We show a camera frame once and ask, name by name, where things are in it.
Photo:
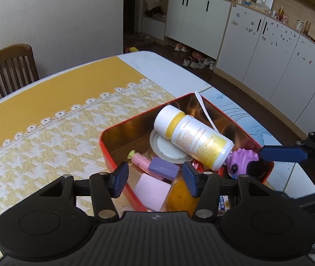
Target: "white pill bottle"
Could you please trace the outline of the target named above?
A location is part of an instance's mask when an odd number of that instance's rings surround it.
[[[172,105],[161,109],[156,116],[154,129],[214,170],[221,167],[234,146],[230,139]]]

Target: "white plastic spoon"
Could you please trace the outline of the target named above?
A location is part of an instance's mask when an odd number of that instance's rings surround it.
[[[209,116],[209,114],[208,114],[208,112],[207,112],[207,109],[206,109],[205,106],[204,106],[203,99],[202,99],[201,95],[200,95],[197,91],[195,91],[194,94],[196,95],[197,100],[198,100],[198,102],[199,102],[199,105],[201,105],[201,107],[202,107],[202,109],[203,109],[203,112],[204,112],[205,116],[208,118],[208,121],[209,121],[210,124],[212,125],[213,129],[214,129],[216,132],[220,133],[219,130],[215,127],[215,125],[214,125],[212,119],[210,118],[210,116]]]

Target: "lace trim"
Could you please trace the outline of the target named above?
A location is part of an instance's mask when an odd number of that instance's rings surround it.
[[[71,107],[71,111],[69,112],[66,112],[66,111],[60,111],[60,112],[57,112],[55,114],[55,117],[51,118],[51,117],[48,117],[48,118],[45,118],[43,120],[41,120],[41,125],[31,125],[27,128],[27,132],[26,133],[22,133],[22,132],[18,132],[16,133],[15,137],[13,140],[10,140],[10,139],[6,139],[3,144],[2,144],[2,147],[0,147],[0,150],[4,150],[6,148],[8,148],[9,146],[11,146],[12,144],[14,144],[15,142],[19,141],[20,139],[23,139],[25,137],[27,137],[28,135],[32,134],[34,131],[37,131],[37,130],[40,130],[46,126],[48,126],[49,124],[53,123],[54,121],[60,121],[60,120],[63,120],[65,119],[67,116],[75,113],[75,112],[78,112],[78,111],[81,111],[89,106],[92,106],[93,104],[98,104],[104,100],[107,100],[111,97],[114,97],[116,95],[119,95],[121,93],[124,93],[126,91],[129,91],[131,89],[135,89],[135,88],[138,88],[142,85],[147,85],[147,84],[152,84],[152,81],[150,81],[149,79],[141,79],[140,80],[140,83],[139,84],[136,84],[136,83],[128,83],[127,87],[126,88],[115,88],[114,90],[116,91],[115,93],[109,93],[109,92],[106,92],[106,93],[102,93],[100,95],[100,98],[98,99],[95,99],[95,98],[90,98],[88,100],[86,100],[86,104],[85,105],[80,105],[80,104],[75,104]]]

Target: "yellow tablecloth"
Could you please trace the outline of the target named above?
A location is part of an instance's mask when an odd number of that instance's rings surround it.
[[[98,146],[101,132],[172,99],[113,57],[56,76],[1,103],[0,214],[65,173],[88,179],[106,170]],[[124,195],[114,204],[119,213],[131,210]],[[93,214],[90,197],[79,197],[77,206]]]
[[[26,132],[58,111],[69,111],[74,104],[84,104],[101,93],[125,88],[144,78],[135,69],[111,57],[66,72],[16,94],[0,104],[0,147],[4,140],[12,140],[17,132]]]

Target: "wooden chair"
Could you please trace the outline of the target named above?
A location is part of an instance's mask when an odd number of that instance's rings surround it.
[[[0,98],[39,80],[30,45],[15,44],[0,50],[0,78]]]

